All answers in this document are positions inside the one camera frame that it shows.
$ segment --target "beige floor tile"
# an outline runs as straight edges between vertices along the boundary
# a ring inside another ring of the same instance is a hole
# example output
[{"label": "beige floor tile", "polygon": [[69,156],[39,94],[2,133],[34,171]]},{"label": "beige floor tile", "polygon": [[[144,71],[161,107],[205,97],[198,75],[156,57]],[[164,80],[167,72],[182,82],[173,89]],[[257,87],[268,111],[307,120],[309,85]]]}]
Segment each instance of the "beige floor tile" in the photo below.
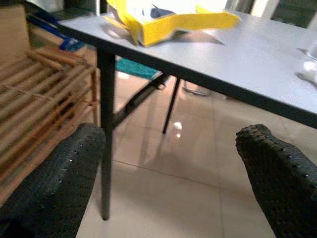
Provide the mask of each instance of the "beige floor tile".
[{"label": "beige floor tile", "polygon": [[218,188],[114,162],[111,195],[110,220],[98,193],[77,238],[222,237]]},{"label": "beige floor tile", "polygon": [[240,127],[246,127],[251,124],[264,124],[276,135],[288,137],[283,117],[232,98],[221,99],[219,95],[215,94],[217,93],[213,94],[215,120]]},{"label": "beige floor tile", "polygon": [[131,98],[138,90],[144,87],[149,81],[146,79],[130,76],[129,78],[116,77],[115,95],[121,98]]},{"label": "beige floor tile", "polygon": [[221,190],[226,238],[274,238],[264,213],[253,196]]},{"label": "beige floor tile", "polygon": [[245,166],[235,147],[236,132],[239,130],[239,126],[215,122],[220,186],[231,191],[252,195]]},{"label": "beige floor tile", "polygon": [[317,164],[317,129],[285,119],[291,144],[297,146],[311,161]]},{"label": "beige floor tile", "polygon": [[114,159],[218,186],[213,121],[209,119],[174,115],[166,135],[128,125]]}]

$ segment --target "tile floor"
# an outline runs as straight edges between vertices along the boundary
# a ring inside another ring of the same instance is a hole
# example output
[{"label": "tile floor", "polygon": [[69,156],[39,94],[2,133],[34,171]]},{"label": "tile floor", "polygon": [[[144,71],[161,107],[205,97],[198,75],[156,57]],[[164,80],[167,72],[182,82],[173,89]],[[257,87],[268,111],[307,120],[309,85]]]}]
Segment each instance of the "tile floor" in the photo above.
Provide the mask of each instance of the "tile floor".
[{"label": "tile floor", "polygon": [[[119,74],[116,110],[146,83]],[[173,85],[172,78],[116,129],[111,218],[100,217],[98,174],[77,237],[274,237],[236,152],[235,133],[263,123],[317,163],[317,130],[218,93],[204,98],[180,90],[162,135]]]}]

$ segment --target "metal stand leg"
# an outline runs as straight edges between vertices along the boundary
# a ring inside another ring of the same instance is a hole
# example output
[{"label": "metal stand leg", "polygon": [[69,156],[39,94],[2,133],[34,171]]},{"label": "metal stand leg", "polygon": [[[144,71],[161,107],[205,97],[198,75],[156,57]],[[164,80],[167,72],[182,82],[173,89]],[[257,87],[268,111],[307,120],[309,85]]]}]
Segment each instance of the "metal stand leg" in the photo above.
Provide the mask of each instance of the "metal stand leg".
[{"label": "metal stand leg", "polygon": [[183,89],[184,89],[185,92],[192,93],[192,94],[198,95],[198,96],[203,96],[203,97],[209,96],[211,94],[211,90],[208,90],[208,92],[204,93],[204,92],[194,91],[194,90],[189,89],[187,87],[187,82],[186,81],[184,82]]},{"label": "metal stand leg", "polygon": [[169,118],[170,118],[170,115],[172,113],[172,110],[173,110],[173,107],[174,107],[175,98],[176,98],[176,95],[177,95],[177,90],[179,88],[179,83],[180,83],[180,78],[177,78],[176,82],[175,82],[175,86],[174,86],[173,95],[172,95],[172,98],[171,98],[170,103],[169,103],[168,113],[167,113],[167,116],[166,116],[166,119],[165,119],[164,129],[163,129],[163,132],[162,132],[163,134],[165,134],[166,130],[167,130]]},{"label": "metal stand leg", "polygon": [[102,218],[109,218],[110,182],[112,159],[112,121],[115,80],[115,55],[97,49],[97,65],[100,69],[101,127],[105,130],[106,145],[102,159]]}]

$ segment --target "table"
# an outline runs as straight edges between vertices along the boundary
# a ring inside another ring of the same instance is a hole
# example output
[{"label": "table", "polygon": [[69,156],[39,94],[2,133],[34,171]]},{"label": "table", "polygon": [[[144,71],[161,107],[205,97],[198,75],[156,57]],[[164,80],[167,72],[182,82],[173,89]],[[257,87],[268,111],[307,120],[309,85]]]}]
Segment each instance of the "table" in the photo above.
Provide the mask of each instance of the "table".
[{"label": "table", "polygon": [[[133,111],[124,109],[120,117],[113,114],[116,55],[162,71],[164,74],[154,80],[154,87],[163,83],[166,75],[177,77],[167,117],[181,78],[317,128],[317,88],[295,75],[307,59],[299,49],[307,49],[317,40],[317,32],[233,13],[242,19],[235,28],[206,31],[217,39],[215,43],[189,37],[187,42],[173,40],[147,48],[133,45],[125,30],[115,28],[101,16],[60,23],[62,33],[97,48],[101,124],[106,131],[102,161],[103,219],[109,217],[112,130],[124,118],[123,114]],[[139,99],[138,103],[132,102],[130,108],[139,103]]]}]

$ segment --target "yellow box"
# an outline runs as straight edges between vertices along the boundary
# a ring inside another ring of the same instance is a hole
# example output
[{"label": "yellow box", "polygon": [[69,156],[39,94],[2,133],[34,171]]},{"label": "yellow box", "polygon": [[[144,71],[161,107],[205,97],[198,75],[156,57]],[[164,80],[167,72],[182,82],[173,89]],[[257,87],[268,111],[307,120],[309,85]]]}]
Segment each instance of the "yellow box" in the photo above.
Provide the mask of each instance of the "yellow box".
[{"label": "yellow box", "polygon": [[108,3],[117,11],[119,21],[105,17],[107,21],[117,27],[126,28],[135,44],[150,46],[167,39],[175,31],[195,31],[203,29],[219,29],[234,26],[239,17],[223,11],[210,12],[201,6],[196,6],[196,14],[171,14],[148,22],[139,22],[128,13],[126,0],[109,0]]}]

